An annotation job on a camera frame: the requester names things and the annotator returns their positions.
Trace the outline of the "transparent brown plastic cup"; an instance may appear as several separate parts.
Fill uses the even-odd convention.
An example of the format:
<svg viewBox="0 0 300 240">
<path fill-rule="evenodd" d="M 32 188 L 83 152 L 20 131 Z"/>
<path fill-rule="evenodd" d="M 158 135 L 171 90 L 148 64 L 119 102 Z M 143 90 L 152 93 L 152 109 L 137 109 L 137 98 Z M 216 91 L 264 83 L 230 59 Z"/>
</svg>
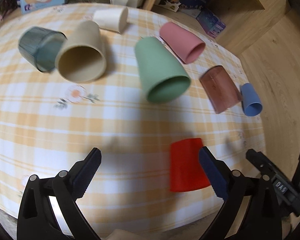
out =
<svg viewBox="0 0 300 240">
<path fill-rule="evenodd" d="M 243 100 L 241 93 L 223 66 L 207 70 L 199 81 L 217 114 L 233 107 Z"/>
</svg>

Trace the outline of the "wooden shelf unit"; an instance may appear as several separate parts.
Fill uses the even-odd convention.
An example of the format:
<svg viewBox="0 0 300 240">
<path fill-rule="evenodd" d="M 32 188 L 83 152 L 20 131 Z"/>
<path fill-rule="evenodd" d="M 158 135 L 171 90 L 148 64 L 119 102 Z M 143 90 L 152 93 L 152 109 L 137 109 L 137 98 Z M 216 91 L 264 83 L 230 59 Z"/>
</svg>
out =
<svg viewBox="0 0 300 240">
<path fill-rule="evenodd" d="M 235 55 L 243 53 L 287 12 L 287 0 L 211 0 L 208 8 L 225 23 L 216 42 Z"/>
</svg>

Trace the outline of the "yellow plaid floral tablecloth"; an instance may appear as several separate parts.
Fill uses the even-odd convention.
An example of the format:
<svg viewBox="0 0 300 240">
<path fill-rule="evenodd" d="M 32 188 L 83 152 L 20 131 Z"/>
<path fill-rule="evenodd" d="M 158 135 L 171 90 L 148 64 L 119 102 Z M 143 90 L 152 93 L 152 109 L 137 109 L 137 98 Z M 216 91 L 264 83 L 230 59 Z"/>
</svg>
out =
<svg viewBox="0 0 300 240">
<path fill-rule="evenodd" d="M 217 211 L 222 200 L 210 187 L 169 190 L 169 149 L 175 141 L 200 138 L 230 168 L 257 174 L 245 153 L 266 149 L 261 118 L 245 116 L 241 105 L 216 114 L 199 81 L 221 65 L 237 86 L 247 83 L 240 60 L 203 36 L 205 50 L 184 67 L 190 88 L 163 105 L 147 102 L 134 47 L 143 37 L 158 37 L 168 18 L 140 9 L 129 10 L 123 34 L 102 31 L 107 70 L 92 83 L 76 85 L 58 72 L 41 73 L 19 53 L 27 29 L 70 35 L 97 9 L 97 4 L 50 7 L 0 27 L 0 209 L 17 217 L 30 175 L 53 177 L 97 147 L 101 166 L 77 204 L 99 236 L 114 229 L 140 235 L 170 230 Z"/>
</svg>

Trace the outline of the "white plastic cup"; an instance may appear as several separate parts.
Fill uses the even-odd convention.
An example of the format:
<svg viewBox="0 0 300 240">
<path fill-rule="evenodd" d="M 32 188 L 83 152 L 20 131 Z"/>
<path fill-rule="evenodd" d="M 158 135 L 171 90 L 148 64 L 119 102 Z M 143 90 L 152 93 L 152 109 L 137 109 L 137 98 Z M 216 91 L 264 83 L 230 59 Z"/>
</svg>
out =
<svg viewBox="0 0 300 240">
<path fill-rule="evenodd" d="M 93 21 L 101 29 L 122 33 L 127 25 L 128 8 L 108 8 L 94 12 Z"/>
</svg>

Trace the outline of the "pink plastic cup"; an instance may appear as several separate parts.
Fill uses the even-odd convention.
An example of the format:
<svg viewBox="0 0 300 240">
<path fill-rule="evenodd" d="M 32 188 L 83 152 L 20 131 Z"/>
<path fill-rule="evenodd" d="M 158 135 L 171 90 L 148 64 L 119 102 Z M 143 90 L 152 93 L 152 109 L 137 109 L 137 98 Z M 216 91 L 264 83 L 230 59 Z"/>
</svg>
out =
<svg viewBox="0 0 300 240">
<path fill-rule="evenodd" d="M 185 64 L 198 59 L 206 46 L 198 36 L 173 22 L 165 23 L 159 35 Z"/>
</svg>

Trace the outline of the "beige plastic cup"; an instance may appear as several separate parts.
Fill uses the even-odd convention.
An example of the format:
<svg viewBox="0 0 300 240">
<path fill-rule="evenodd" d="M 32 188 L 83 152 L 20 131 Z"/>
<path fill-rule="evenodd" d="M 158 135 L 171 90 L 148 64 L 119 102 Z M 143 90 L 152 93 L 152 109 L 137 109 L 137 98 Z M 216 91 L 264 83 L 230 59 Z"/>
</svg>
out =
<svg viewBox="0 0 300 240">
<path fill-rule="evenodd" d="M 106 71 L 106 47 L 100 28 L 94 21 L 80 23 L 63 43 L 55 60 L 64 79 L 88 83 L 99 79 Z"/>
</svg>

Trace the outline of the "red plastic cup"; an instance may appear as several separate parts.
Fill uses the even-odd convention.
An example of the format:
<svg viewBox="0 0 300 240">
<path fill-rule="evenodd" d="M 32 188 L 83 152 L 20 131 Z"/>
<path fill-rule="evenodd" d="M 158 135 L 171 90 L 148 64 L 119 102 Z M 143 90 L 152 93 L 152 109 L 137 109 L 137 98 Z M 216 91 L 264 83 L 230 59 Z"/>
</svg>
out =
<svg viewBox="0 0 300 240">
<path fill-rule="evenodd" d="M 170 145 L 170 191 L 190 192 L 210 186 L 199 163 L 202 139 L 190 138 Z"/>
</svg>

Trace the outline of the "green plastic cup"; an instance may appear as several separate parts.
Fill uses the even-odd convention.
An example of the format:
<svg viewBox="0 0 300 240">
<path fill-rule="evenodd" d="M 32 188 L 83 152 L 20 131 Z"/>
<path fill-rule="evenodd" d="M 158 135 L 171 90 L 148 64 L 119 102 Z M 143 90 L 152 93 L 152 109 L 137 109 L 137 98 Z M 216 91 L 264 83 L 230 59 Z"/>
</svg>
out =
<svg viewBox="0 0 300 240">
<path fill-rule="evenodd" d="M 170 102 L 189 88 L 191 79 L 186 70 L 156 37 L 140 39 L 134 51 L 147 101 Z"/>
</svg>

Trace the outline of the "blue plastic cup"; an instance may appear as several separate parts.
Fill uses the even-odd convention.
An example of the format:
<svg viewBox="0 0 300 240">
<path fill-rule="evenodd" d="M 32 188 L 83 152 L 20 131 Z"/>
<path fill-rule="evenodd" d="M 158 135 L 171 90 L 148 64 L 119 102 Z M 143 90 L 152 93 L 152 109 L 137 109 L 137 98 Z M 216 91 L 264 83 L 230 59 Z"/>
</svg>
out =
<svg viewBox="0 0 300 240">
<path fill-rule="evenodd" d="M 251 83 L 241 85 L 242 108 L 246 116 L 257 116 L 262 112 L 263 106 L 256 90 Z"/>
</svg>

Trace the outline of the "purple box on shelf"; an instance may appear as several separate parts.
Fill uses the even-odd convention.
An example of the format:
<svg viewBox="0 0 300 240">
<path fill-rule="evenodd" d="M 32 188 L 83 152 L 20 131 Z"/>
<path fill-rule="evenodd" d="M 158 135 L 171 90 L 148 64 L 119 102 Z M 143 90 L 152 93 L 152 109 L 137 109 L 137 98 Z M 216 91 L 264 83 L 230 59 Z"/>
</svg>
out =
<svg viewBox="0 0 300 240">
<path fill-rule="evenodd" d="M 201 11 L 196 20 L 206 34 L 213 38 L 216 38 L 226 28 L 226 25 L 209 9 Z"/>
</svg>

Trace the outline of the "transparent teal plastic cup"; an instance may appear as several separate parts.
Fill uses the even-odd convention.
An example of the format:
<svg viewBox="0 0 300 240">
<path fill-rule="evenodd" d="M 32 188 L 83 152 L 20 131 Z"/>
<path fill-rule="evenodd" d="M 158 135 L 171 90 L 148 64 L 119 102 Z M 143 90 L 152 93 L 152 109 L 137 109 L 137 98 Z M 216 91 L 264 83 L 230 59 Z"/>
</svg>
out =
<svg viewBox="0 0 300 240">
<path fill-rule="evenodd" d="M 66 36 L 51 29 L 32 27 L 25 31 L 18 41 L 22 57 L 38 71 L 49 73 L 55 69 L 55 59 Z"/>
</svg>

